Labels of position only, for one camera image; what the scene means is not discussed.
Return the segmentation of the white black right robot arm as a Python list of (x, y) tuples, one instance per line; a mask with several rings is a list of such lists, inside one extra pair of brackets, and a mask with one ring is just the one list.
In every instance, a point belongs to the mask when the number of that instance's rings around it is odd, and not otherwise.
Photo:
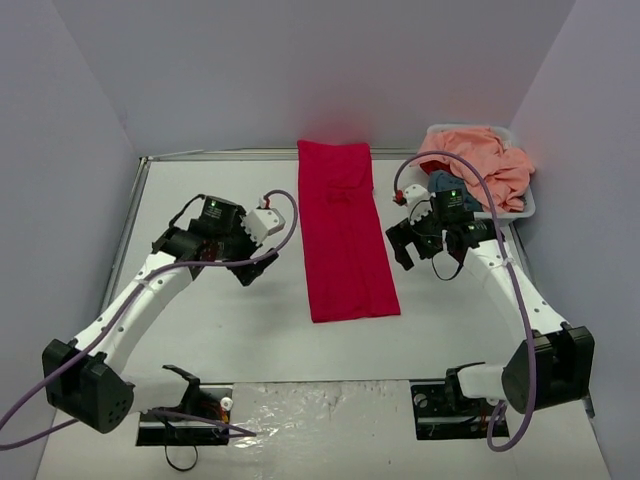
[(464, 206), (459, 189), (430, 194), (413, 184), (396, 193), (407, 217), (386, 231), (404, 270), (420, 259), (446, 253), (457, 270), (475, 279), (516, 342), (503, 365), (476, 362), (446, 372), (446, 406), (465, 413), (479, 400), (504, 402), (523, 414), (582, 400), (589, 394), (595, 339), (571, 325), (538, 292), (516, 264), (493, 218), (478, 219)]

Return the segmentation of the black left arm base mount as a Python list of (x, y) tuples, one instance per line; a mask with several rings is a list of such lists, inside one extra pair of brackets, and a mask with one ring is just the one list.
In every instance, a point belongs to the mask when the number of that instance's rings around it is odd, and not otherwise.
[[(233, 398), (231, 384), (205, 384), (201, 387), (207, 399), (197, 400), (189, 415), (229, 423), (230, 411), (223, 405)], [(200, 420), (141, 414), (137, 424), (137, 447), (226, 446), (231, 435), (228, 427), (214, 426)]]

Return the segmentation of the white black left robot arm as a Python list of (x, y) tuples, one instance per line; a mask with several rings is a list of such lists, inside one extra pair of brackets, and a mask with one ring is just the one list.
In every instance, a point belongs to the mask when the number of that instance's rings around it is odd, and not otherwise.
[(207, 266), (224, 267), (250, 285), (278, 257), (275, 248), (258, 251), (283, 230), (286, 221), (263, 198), (250, 211), (229, 200), (200, 194), (203, 206), (185, 228), (172, 218), (135, 277), (119, 296), (72, 340), (53, 340), (42, 354), (48, 403), (106, 434), (134, 412), (166, 419), (204, 413), (213, 397), (200, 380), (165, 364), (169, 380), (143, 384), (126, 379), (135, 347), (176, 296)]

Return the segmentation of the crimson red t shirt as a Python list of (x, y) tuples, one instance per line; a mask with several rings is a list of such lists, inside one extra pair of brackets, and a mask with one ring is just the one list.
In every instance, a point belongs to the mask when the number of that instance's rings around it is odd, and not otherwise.
[(298, 199), (311, 320), (401, 313), (365, 143), (297, 142)]

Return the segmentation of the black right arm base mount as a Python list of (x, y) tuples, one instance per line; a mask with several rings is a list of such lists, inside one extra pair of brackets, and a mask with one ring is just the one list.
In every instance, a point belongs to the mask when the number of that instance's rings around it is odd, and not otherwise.
[(493, 406), (486, 400), (450, 401), (442, 379), (411, 381), (416, 439), (476, 440), (487, 436)]

